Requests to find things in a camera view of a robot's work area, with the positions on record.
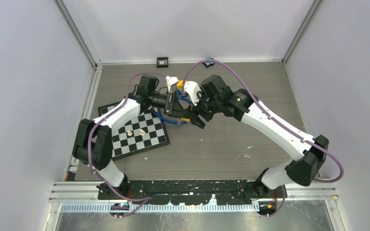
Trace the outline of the yellow black padlock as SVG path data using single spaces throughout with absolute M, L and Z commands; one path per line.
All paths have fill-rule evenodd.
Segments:
M 189 118 L 179 118 L 178 119 L 178 124 L 185 124 L 185 123 L 189 123 L 190 122 L 190 119 Z

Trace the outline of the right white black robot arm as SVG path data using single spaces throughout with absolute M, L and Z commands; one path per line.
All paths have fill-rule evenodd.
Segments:
M 191 122 L 200 128 L 204 118 L 210 121 L 214 114 L 222 113 L 249 125 L 267 136 L 289 156 L 288 162 L 277 167 L 266 168 L 255 181 L 256 192 L 269 197 L 277 187 L 294 182 L 309 186 L 325 162 L 326 155 L 313 144 L 326 147 L 328 140 L 319 135 L 313 137 L 298 130 L 269 110 L 246 89 L 232 91 L 219 75 L 212 75 L 198 84 L 187 81 L 183 85 L 192 105 Z

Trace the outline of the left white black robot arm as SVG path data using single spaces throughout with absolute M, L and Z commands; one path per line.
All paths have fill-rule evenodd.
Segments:
M 127 176 L 112 160 L 112 137 L 126 122 L 150 108 L 157 108 L 155 102 L 160 95 L 156 91 L 159 80 L 153 73 L 140 73 L 140 84 L 135 92 L 127 92 L 118 106 L 95 120 L 80 121 L 72 155 L 96 173 L 110 193 L 117 199 L 128 195 Z

